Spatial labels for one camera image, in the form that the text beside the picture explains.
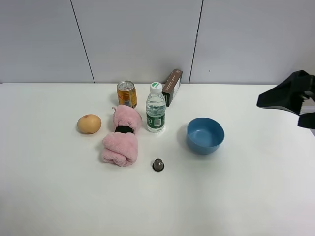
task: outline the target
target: cardboard box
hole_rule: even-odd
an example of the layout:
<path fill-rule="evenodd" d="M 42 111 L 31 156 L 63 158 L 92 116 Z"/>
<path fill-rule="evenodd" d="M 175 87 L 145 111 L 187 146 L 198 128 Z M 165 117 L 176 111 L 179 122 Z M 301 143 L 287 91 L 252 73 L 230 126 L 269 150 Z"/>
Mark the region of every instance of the cardboard box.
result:
<path fill-rule="evenodd" d="M 166 106 L 169 107 L 171 102 L 173 101 L 179 86 L 182 82 L 183 72 L 181 70 L 175 69 L 169 75 L 166 84 L 163 87 L 162 93 L 164 95 Z"/>

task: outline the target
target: rolled towel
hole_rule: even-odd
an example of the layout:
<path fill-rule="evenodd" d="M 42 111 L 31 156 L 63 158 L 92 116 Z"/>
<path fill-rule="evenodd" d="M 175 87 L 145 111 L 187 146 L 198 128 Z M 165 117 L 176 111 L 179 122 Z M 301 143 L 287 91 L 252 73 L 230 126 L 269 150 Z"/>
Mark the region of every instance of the rolled towel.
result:
<path fill-rule="evenodd" d="M 103 160 L 118 166 L 132 165 L 138 157 L 138 140 L 134 134 L 140 129 L 142 118 L 133 108 L 119 105 L 113 121 L 115 132 L 103 139 Z"/>

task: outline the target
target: black band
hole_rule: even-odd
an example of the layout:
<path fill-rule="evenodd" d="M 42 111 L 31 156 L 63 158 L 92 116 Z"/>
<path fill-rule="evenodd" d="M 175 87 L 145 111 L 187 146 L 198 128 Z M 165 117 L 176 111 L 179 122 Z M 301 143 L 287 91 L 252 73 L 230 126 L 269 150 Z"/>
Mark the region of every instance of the black band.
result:
<path fill-rule="evenodd" d="M 129 126 L 117 126 L 115 132 L 120 132 L 120 133 L 133 133 L 133 130 Z"/>

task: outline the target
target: plastic bottle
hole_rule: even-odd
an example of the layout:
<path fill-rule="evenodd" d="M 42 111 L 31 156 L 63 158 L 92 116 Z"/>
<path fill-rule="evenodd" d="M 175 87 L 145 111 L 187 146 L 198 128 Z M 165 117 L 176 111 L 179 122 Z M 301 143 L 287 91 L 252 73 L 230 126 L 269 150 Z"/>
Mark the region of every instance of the plastic bottle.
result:
<path fill-rule="evenodd" d="M 159 82 L 150 85 L 146 111 L 148 130 L 154 133 L 162 131 L 165 127 L 166 103 L 162 94 L 162 84 Z"/>

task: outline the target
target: green bottle label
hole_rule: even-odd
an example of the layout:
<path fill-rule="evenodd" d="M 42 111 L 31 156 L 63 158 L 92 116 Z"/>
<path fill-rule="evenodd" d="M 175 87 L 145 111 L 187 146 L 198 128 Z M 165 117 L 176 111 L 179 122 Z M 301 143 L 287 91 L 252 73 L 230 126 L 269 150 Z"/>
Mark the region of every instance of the green bottle label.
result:
<path fill-rule="evenodd" d="M 151 117 L 147 113 L 147 125 L 152 129 L 161 128 L 165 124 L 165 113 L 160 117 Z"/>

